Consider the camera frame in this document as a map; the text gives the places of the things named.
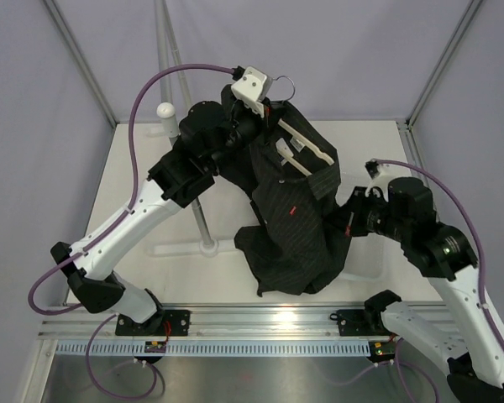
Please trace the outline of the cream plastic hanger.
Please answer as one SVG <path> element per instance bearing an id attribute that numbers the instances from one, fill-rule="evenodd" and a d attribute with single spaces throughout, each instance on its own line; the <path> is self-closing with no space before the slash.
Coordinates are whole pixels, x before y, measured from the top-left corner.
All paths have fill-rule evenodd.
<path id="1" fill-rule="evenodd" d="M 291 135 L 290 144 L 292 144 L 296 152 L 301 152 L 308 149 L 319 160 L 324 161 L 327 165 L 332 166 L 334 159 L 327 153 L 323 152 L 315 143 L 308 139 L 304 134 L 293 128 L 289 123 L 282 119 L 285 109 L 276 114 L 275 123 Z M 294 169 L 303 174 L 304 176 L 312 175 L 312 172 L 303 166 L 298 160 L 294 158 L 294 153 L 290 150 L 289 146 L 283 138 L 275 141 L 276 147 L 276 162 L 279 166 L 289 163 Z"/>

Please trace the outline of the black pinstriped shirt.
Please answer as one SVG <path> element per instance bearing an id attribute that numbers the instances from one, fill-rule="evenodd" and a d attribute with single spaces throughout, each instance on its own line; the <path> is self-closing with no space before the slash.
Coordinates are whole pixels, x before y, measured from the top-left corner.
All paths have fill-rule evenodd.
<path id="1" fill-rule="evenodd" d="M 316 294 L 344 269 L 350 238 L 328 222 L 338 208 L 341 184 L 337 150 L 289 102 L 282 119 L 334 159 L 332 166 L 308 149 L 294 158 L 312 172 L 304 176 L 289 163 L 276 162 L 275 141 L 290 135 L 277 128 L 270 139 L 256 139 L 220 167 L 220 175 L 249 198 L 259 221 L 242 227 L 234 237 L 244 253 L 258 288 L 257 294 L 279 291 L 289 295 Z"/>

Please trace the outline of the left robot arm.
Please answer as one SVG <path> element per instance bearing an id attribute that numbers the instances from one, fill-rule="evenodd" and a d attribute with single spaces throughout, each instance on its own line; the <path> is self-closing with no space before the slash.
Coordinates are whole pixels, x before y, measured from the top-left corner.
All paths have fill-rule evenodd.
<path id="1" fill-rule="evenodd" d="M 232 103 L 228 112 L 217 102 L 199 102 L 182 120 L 177 120 L 174 106 L 164 102 L 157 114 L 164 135 L 174 143 L 149 169 L 133 203 L 81 240 L 59 242 L 50 251 L 83 307 L 90 313 L 118 314 L 124 323 L 118 335 L 156 334 L 165 325 L 165 311 L 150 290 L 120 278 L 116 265 L 156 226 L 213 186 L 222 166 L 263 129 L 261 117 L 241 101 Z"/>

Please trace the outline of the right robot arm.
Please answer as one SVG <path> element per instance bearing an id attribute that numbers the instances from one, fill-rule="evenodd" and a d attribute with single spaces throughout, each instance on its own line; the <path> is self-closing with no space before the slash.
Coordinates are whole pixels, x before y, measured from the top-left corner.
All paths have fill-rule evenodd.
<path id="1" fill-rule="evenodd" d="M 480 286 L 483 260 L 458 228 L 437 219 L 431 190 L 415 177 L 397 177 L 386 191 L 357 186 L 331 217 L 349 238 L 376 234 L 398 242 L 440 295 L 461 339 L 423 319 L 391 290 L 365 301 L 366 328 L 411 344 L 441 370 L 458 401 L 504 402 L 504 325 Z"/>

